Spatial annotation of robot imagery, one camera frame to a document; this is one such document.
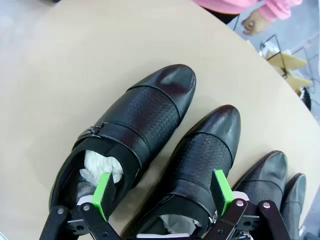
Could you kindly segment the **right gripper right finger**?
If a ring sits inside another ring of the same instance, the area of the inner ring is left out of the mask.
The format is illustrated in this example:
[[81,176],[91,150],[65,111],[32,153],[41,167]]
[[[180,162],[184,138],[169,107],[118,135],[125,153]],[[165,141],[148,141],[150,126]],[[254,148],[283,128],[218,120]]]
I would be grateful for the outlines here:
[[235,198],[221,169],[213,170],[210,191],[218,219],[204,236],[205,240],[289,240],[283,218],[271,200],[252,204]]

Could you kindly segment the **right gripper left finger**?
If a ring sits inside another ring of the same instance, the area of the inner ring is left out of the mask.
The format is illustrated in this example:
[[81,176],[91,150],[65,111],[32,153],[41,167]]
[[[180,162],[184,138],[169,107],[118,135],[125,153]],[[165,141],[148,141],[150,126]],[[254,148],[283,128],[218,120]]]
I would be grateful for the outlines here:
[[90,234],[94,240],[119,240],[120,236],[109,224],[109,209],[116,195],[111,173],[104,173],[92,200],[76,206],[74,210],[58,205],[47,217],[40,235],[41,240],[77,240]]

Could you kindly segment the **person's left hand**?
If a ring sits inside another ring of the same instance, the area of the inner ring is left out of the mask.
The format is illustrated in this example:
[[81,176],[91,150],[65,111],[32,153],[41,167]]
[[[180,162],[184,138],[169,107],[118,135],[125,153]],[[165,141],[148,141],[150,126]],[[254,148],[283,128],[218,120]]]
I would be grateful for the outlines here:
[[264,32],[271,22],[268,21],[263,15],[256,9],[253,10],[250,15],[244,19],[241,25],[244,27],[243,33],[247,36],[255,36]]

